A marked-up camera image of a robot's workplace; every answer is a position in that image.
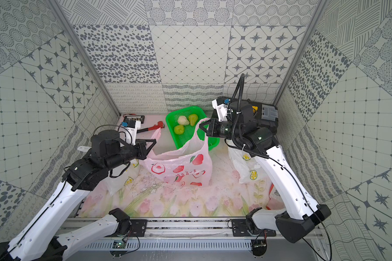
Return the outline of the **lemon print plastic bag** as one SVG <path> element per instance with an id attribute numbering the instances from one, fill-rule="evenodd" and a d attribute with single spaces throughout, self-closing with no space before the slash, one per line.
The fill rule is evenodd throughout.
<path id="1" fill-rule="evenodd" d="M 91 147 L 81 146 L 78 149 L 85 151 L 86 154 L 69 167 L 66 177 L 73 192 L 78 190 L 93 191 L 100 182 L 103 182 L 110 194 L 113 195 L 131 178 L 127 172 L 138 162 L 138 159 L 134 159 L 116 168 L 106 168 L 98 166 L 90 160 Z"/>

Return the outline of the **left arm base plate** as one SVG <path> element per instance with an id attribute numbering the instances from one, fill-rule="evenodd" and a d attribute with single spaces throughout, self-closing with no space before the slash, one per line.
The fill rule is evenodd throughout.
<path id="1" fill-rule="evenodd" d="M 111 235 L 112 237 L 121 236 L 133 236 L 133 237 L 144 237 L 147 230 L 147 219 L 132 219 L 121 221 L 117 226 L 115 232 Z"/>

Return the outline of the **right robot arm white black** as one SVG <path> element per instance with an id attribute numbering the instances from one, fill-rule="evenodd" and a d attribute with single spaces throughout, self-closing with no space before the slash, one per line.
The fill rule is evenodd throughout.
<path id="1" fill-rule="evenodd" d="M 256 208 L 246 216 L 251 234 L 265 229 L 276 230 L 289 242 L 307 236 L 331 215 L 325 204 L 319 204 L 301 184 L 286 161 L 276 137 L 278 110 L 275 106 L 225 97 L 212 101 L 212 118 L 199 126 L 208 137 L 223 138 L 230 151 L 244 163 L 254 160 L 248 176 L 264 172 L 272 182 L 283 206 L 277 213 Z"/>

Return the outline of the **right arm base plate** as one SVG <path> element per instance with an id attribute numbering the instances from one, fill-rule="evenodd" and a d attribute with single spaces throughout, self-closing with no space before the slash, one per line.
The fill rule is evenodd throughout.
<path id="1" fill-rule="evenodd" d="M 226 222 L 226 225 L 231 229 L 233 237 L 275 237 L 277 235 L 274 230 L 264 229 L 261 231 L 251 228 L 246 219 L 230 219 Z"/>

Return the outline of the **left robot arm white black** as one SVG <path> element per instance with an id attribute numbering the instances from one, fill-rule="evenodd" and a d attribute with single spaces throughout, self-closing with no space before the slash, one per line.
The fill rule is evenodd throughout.
<path id="1" fill-rule="evenodd" d="M 106 236 L 131 233 L 130 217 L 113 209 L 98 221 L 72 233 L 57 235 L 71 212 L 119 166 L 145 160 L 155 139 L 128 144 L 118 131 L 103 130 L 91 137 L 91 148 L 73 162 L 61 183 L 33 220 L 11 241 L 0 243 L 0 261 L 65 261 L 75 252 Z"/>

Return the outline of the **pink plastic bag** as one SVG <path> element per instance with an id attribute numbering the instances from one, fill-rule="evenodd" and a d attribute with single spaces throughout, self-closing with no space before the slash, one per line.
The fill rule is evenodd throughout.
<path id="1" fill-rule="evenodd" d="M 155 154 L 150 151 L 140 165 L 162 182 L 179 187 L 206 187 L 213 171 L 208 136 L 201 140 L 197 126 L 192 138 L 178 150 Z"/>

